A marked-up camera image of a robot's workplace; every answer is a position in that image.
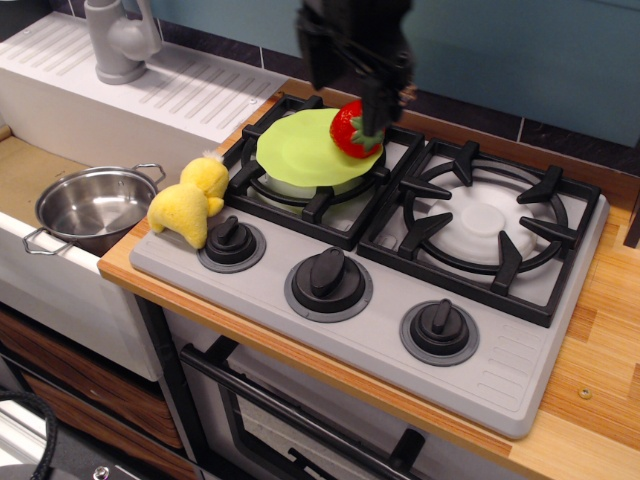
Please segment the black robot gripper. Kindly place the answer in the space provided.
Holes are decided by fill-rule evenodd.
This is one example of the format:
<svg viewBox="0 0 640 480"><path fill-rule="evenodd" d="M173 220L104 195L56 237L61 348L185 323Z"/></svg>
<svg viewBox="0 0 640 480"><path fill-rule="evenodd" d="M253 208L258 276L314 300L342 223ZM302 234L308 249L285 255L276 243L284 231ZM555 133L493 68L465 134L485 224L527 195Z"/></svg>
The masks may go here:
<svg viewBox="0 0 640 480"><path fill-rule="evenodd" d="M414 57L402 31L411 1L304 1L296 33L315 90L353 70L362 78L363 132L398 121L413 96Z"/></svg>

